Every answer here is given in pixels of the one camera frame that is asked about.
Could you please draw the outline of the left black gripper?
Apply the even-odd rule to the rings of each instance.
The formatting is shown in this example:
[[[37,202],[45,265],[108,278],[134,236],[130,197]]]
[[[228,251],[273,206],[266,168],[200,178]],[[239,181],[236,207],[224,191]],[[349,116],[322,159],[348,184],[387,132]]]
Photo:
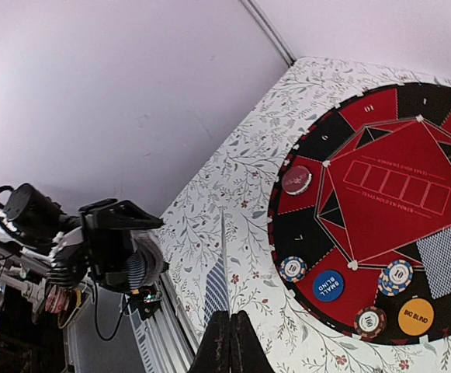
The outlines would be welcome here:
[[[152,230],[164,225],[161,218],[147,213],[130,200],[106,198],[80,207],[82,237],[90,267],[90,278],[101,288],[120,294],[150,287],[166,272],[169,263],[147,267],[139,284],[130,284],[128,231]]]

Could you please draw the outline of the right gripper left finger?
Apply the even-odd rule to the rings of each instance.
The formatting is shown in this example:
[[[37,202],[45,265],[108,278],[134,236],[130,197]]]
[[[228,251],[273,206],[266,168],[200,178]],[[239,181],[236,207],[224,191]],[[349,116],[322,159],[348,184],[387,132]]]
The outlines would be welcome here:
[[[188,373],[228,373],[231,369],[230,316],[216,311],[206,327]]]

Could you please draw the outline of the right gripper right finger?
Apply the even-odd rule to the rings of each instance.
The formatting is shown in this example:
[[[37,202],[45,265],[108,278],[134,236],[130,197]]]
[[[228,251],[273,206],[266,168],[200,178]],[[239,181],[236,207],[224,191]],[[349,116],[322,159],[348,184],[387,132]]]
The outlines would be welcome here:
[[[274,373],[246,311],[231,316],[231,371]]]

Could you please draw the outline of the dealt playing card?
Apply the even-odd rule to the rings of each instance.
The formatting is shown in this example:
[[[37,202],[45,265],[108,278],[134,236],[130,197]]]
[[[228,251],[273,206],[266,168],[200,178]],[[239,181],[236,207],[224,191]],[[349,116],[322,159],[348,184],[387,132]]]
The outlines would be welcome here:
[[[432,299],[451,294],[451,227],[416,242]]]
[[[230,311],[227,282],[227,239],[224,211],[220,215],[220,252],[217,261],[206,276],[204,323],[208,326],[215,312]]]

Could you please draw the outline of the blue ten poker chip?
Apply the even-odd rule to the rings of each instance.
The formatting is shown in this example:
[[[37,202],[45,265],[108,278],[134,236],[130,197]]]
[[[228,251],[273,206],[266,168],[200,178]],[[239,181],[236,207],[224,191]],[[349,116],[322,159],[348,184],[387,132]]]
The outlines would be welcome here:
[[[279,267],[280,276],[290,283],[303,280],[307,272],[307,264],[298,256],[289,256],[282,260]]]

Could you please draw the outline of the blue small blind button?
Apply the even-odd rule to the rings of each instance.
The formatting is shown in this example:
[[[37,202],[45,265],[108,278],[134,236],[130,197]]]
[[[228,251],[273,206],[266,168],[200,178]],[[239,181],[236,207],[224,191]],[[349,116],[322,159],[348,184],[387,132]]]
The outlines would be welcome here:
[[[339,299],[345,290],[343,276],[335,270],[321,272],[314,280],[313,293],[315,298],[324,303]]]

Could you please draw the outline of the red hundred poker chip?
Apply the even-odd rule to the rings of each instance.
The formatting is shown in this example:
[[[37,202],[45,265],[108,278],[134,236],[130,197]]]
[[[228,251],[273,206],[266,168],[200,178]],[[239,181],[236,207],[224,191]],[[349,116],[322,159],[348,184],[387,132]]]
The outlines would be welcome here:
[[[386,313],[375,306],[360,309],[355,316],[354,328],[362,338],[372,339],[383,332],[386,326]]]

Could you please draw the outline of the orange big blind button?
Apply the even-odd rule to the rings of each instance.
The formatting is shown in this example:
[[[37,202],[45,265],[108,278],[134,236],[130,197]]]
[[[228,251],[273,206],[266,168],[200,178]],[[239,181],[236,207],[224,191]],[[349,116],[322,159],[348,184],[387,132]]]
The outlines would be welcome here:
[[[421,336],[428,332],[435,318],[431,303],[423,298],[413,298],[404,303],[398,313],[398,325],[409,336]]]

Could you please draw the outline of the clear red dealer button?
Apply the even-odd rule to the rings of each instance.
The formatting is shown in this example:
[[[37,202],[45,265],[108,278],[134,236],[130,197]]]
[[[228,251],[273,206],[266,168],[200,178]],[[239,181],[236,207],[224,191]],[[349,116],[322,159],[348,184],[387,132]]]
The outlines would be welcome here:
[[[291,196],[296,196],[310,186],[312,173],[306,166],[293,166],[282,178],[283,191]]]

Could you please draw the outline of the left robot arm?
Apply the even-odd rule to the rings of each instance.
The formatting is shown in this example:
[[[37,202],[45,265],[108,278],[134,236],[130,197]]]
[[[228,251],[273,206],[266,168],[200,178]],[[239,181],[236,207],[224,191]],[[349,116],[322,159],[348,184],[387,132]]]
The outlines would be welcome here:
[[[29,183],[0,187],[0,253],[63,289],[85,277],[121,294],[149,288],[169,268],[154,237],[163,224],[129,200],[68,215]]]

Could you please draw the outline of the round red black poker mat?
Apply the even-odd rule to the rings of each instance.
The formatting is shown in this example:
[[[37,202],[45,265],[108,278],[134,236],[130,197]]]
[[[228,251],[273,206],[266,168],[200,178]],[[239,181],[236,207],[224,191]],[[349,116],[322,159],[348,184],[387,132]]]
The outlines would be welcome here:
[[[312,173],[310,186],[291,196],[284,174],[293,166]],[[269,201],[268,236],[279,272],[285,258],[307,264],[303,280],[282,280],[319,322],[346,336],[381,345],[417,344],[451,336],[451,294],[432,299],[416,242],[451,227],[451,88],[432,83],[385,85],[344,99],[317,119],[286,156]],[[395,260],[414,270],[396,296],[378,289]],[[338,271],[345,290],[334,302],[318,301],[315,278]],[[409,336],[398,325],[405,302],[423,298],[434,308],[431,328]],[[357,312],[382,309],[387,326],[362,338]]]

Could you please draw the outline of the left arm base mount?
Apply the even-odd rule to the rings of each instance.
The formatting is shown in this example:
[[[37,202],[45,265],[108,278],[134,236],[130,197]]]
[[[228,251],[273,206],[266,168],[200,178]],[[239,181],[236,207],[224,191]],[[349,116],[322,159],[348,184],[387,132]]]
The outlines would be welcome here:
[[[129,308],[137,311],[141,320],[151,318],[161,307],[162,293],[153,285],[133,291],[129,296]]]

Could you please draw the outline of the aluminium front rail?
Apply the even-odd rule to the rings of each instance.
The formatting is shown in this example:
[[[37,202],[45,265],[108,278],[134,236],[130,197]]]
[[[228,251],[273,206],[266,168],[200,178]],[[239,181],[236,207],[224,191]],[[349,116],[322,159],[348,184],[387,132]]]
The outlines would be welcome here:
[[[113,340],[95,332],[94,300],[85,304],[64,331],[66,372],[186,372],[195,357],[198,338],[187,320],[170,276],[156,284],[161,301],[152,316],[128,308]]]

